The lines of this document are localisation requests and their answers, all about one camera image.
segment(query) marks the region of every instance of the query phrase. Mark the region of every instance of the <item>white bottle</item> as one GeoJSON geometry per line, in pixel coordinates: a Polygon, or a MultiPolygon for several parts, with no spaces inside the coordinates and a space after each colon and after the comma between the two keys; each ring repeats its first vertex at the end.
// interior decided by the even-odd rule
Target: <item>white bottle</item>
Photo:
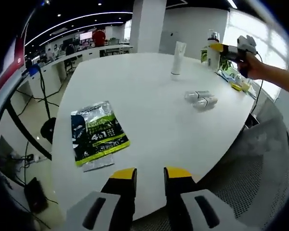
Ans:
{"type": "Polygon", "coordinates": [[[196,102],[199,98],[210,97],[212,94],[208,90],[186,91],[184,98],[190,103],[196,102]]]}
{"type": "Polygon", "coordinates": [[[213,106],[217,103],[217,98],[212,96],[212,97],[204,97],[204,98],[199,98],[197,102],[193,103],[193,107],[197,109],[203,109],[206,107],[213,106]]]}

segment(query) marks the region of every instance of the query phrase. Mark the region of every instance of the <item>computer screen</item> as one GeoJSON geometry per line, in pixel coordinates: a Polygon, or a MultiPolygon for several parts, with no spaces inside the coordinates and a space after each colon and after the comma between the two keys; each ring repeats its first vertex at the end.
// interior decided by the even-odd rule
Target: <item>computer screen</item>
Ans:
{"type": "Polygon", "coordinates": [[[92,38],[92,31],[80,34],[80,40],[92,38]]]}

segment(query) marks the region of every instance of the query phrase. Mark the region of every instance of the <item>ceiling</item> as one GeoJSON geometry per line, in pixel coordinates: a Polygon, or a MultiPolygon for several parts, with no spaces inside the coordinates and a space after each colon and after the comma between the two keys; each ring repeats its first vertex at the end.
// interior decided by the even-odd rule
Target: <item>ceiling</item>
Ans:
{"type": "MultiPolygon", "coordinates": [[[[185,0],[187,4],[174,6],[173,8],[179,7],[210,7],[227,10],[230,4],[226,0],[210,0],[210,1],[199,1],[199,0],[185,0]]],[[[94,13],[104,12],[132,12],[134,0],[77,0],[77,1],[66,1],[66,0],[50,0],[50,4],[40,5],[32,18],[29,21],[27,29],[26,44],[30,42],[34,37],[44,32],[45,30],[65,22],[67,20],[88,15],[94,13]]],[[[167,0],[167,7],[182,3],[181,0],[167,0]]],[[[247,5],[244,0],[235,0],[235,3],[239,10],[246,13],[257,16],[256,12],[247,5]]],[[[98,23],[111,23],[111,22],[126,22],[131,19],[132,14],[126,13],[113,13],[103,14],[80,18],[73,20],[68,23],[64,23],[43,35],[39,36],[28,45],[26,45],[26,53],[34,53],[40,46],[41,43],[54,37],[53,33],[59,29],[66,28],[66,31],[76,29],[82,26],[89,26],[98,23]]]]}

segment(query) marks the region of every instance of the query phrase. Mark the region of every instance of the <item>red shirt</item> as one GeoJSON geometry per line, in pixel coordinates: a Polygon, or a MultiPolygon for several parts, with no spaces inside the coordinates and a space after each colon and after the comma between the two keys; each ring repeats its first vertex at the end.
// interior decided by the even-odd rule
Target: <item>red shirt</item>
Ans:
{"type": "Polygon", "coordinates": [[[92,35],[92,39],[96,47],[104,46],[105,38],[105,33],[101,30],[95,31],[92,35]]]}

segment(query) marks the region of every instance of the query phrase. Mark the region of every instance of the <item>floor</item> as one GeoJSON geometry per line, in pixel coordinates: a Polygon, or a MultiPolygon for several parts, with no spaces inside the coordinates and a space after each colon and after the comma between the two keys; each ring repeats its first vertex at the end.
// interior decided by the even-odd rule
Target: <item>floor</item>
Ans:
{"type": "MultiPolygon", "coordinates": [[[[70,73],[58,93],[47,98],[49,102],[60,105],[60,101],[71,78],[70,73]]],[[[56,117],[58,107],[49,104],[51,117],[56,117]]],[[[24,112],[19,116],[26,129],[49,153],[52,151],[52,145],[44,139],[40,134],[40,128],[48,119],[44,101],[37,102],[34,99],[28,103],[24,112]]],[[[31,143],[28,144],[27,154],[34,154],[44,157],[31,143]]],[[[18,173],[18,177],[24,180],[24,168],[18,173]]],[[[46,159],[44,161],[33,163],[26,169],[26,182],[30,182],[34,177],[40,181],[44,190],[45,196],[52,201],[56,201],[55,191],[53,190],[52,176],[51,176],[51,161],[46,159]]],[[[36,214],[47,226],[54,228],[64,222],[59,206],[51,201],[48,201],[48,208],[43,212],[36,214]]],[[[41,224],[41,230],[48,230],[48,228],[41,224]]]]}

